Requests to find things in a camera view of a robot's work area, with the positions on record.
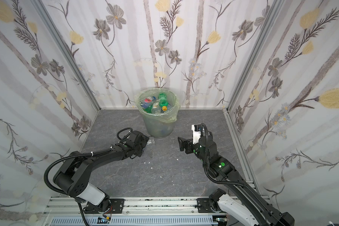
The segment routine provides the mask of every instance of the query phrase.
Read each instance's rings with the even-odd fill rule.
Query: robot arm
[[[203,162],[205,172],[208,172],[208,178],[214,183],[224,184],[228,187],[247,208],[236,204],[224,191],[219,189],[210,196],[213,211],[226,211],[236,218],[238,217],[237,219],[244,225],[249,226],[294,226],[294,218],[289,213],[281,213],[267,203],[246,183],[235,167],[218,154],[211,132],[209,132],[206,142],[202,124],[192,125],[192,130],[193,139],[178,138],[180,151],[185,151],[186,154],[194,153]]]
[[[119,133],[126,129],[131,131],[123,138],[120,138]],[[49,170],[61,160],[48,167],[44,174],[45,183],[54,191],[65,193],[75,198],[78,203],[88,201],[86,211],[106,212],[112,206],[109,195],[89,183],[92,171],[113,161],[124,160],[128,157],[131,158],[131,156],[134,156],[133,158],[140,157],[149,139],[139,131],[133,131],[131,128],[126,129],[117,134],[120,142],[108,149],[92,152],[92,154],[81,154],[78,151],[74,151],[68,157],[65,157],[63,165],[53,178],[54,183],[61,190],[53,187],[47,180]]]

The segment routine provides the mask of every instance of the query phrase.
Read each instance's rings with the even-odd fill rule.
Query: trash can
[[[172,106],[171,109],[160,115],[147,113],[139,104],[141,99],[147,97],[158,97],[159,93],[166,93],[167,100]],[[140,92],[135,98],[136,105],[142,114],[146,125],[147,132],[155,138],[167,137],[172,133],[175,121],[177,120],[177,113],[180,109],[180,103],[177,95],[168,89],[151,88]]]

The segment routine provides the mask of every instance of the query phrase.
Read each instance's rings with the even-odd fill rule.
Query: wall
[[[227,107],[272,1],[50,1],[45,7],[101,107],[150,87],[183,107]]]
[[[30,1],[0,0],[0,225],[36,225],[57,195],[44,170],[80,150],[96,115],[75,80]]]
[[[274,205],[339,223],[339,1],[285,1],[230,113]]]

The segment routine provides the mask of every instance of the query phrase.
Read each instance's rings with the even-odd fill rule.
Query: gray floor
[[[111,197],[208,196],[217,187],[225,189],[208,180],[201,161],[193,154],[179,151],[177,137],[192,138],[191,124],[202,122],[212,131],[220,155],[244,176],[222,110],[180,110],[168,137],[155,138],[140,158],[127,158],[94,170],[90,183]],[[101,110],[82,152],[99,151],[117,143],[117,131],[125,127],[149,136],[139,111]]]

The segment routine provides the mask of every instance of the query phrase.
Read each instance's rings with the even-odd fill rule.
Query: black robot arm
[[[120,138],[119,133],[127,129],[131,131]],[[128,157],[131,159],[140,157],[149,140],[143,133],[133,131],[131,128],[119,131],[117,137],[120,142],[110,148],[94,153],[74,151],[69,156],[55,161],[45,171],[44,182],[52,190],[67,194],[75,198],[77,202],[90,202],[88,203],[91,207],[90,211],[106,212],[111,207],[109,195],[89,183],[91,172],[110,162],[124,160]],[[63,165],[55,174],[53,181],[60,189],[54,187],[48,180],[50,169],[59,162],[63,162]]]
[[[267,203],[240,176],[236,168],[226,158],[219,155],[216,143],[213,142],[212,133],[205,129],[207,130],[204,124],[192,125],[192,139],[178,138],[180,151],[185,151],[186,154],[195,154],[202,161],[208,178],[214,183],[228,187],[253,214],[258,225],[294,226],[294,218],[289,213],[281,213]],[[205,132],[209,133],[207,141],[204,136]],[[218,200],[213,201],[214,209],[216,209]]]

